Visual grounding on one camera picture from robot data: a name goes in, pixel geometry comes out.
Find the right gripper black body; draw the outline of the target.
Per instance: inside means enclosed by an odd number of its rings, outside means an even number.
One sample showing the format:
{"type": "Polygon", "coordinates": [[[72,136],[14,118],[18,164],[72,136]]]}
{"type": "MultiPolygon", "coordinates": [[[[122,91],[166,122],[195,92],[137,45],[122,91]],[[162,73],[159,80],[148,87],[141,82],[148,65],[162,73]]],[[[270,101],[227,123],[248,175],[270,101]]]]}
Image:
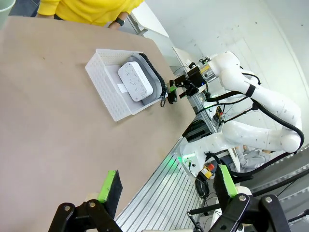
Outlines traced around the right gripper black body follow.
{"type": "Polygon", "coordinates": [[[197,88],[205,85],[206,83],[203,75],[200,73],[199,67],[192,68],[187,75],[190,82],[197,88]]]}

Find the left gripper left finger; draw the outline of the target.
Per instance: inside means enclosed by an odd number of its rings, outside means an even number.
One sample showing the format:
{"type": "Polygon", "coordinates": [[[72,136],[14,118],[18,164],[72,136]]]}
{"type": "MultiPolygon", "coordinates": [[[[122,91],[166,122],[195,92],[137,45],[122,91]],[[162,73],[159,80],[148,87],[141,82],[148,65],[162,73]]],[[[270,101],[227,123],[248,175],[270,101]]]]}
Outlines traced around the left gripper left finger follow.
{"type": "Polygon", "coordinates": [[[114,220],[123,186],[117,170],[108,171],[99,195],[79,206],[62,203],[51,222],[50,232],[120,232],[114,220]]]}

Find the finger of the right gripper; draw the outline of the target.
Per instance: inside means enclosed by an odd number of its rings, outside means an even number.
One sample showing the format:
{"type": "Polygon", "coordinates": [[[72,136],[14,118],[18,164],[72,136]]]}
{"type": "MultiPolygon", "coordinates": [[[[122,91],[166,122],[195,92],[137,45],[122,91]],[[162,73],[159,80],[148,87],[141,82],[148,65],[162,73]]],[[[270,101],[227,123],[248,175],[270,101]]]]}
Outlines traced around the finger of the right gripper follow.
{"type": "Polygon", "coordinates": [[[198,93],[198,88],[196,87],[190,87],[188,89],[186,89],[185,87],[182,87],[183,93],[180,94],[180,99],[184,98],[184,97],[192,97],[195,94],[198,93]]]}
{"type": "Polygon", "coordinates": [[[185,75],[181,75],[174,80],[169,81],[169,91],[173,92],[179,87],[184,87],[187,82],[187,78],[185,75]]]}

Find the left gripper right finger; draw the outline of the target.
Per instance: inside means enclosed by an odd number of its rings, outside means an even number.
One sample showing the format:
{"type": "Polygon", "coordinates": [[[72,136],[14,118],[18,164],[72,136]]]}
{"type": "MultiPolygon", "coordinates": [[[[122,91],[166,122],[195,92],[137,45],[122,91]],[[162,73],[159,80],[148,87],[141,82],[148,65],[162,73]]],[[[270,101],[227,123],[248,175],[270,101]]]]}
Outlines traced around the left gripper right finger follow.
{"type": "Polygon", "coordinates": [[[236,232],[241,224],[249,224],[257,232],[289,232],[291,229],[279,199],[266,195],[261,199],[239,193],[225,165],[215,172],[214,189],[222,214],[211,232],[236,232]]]}

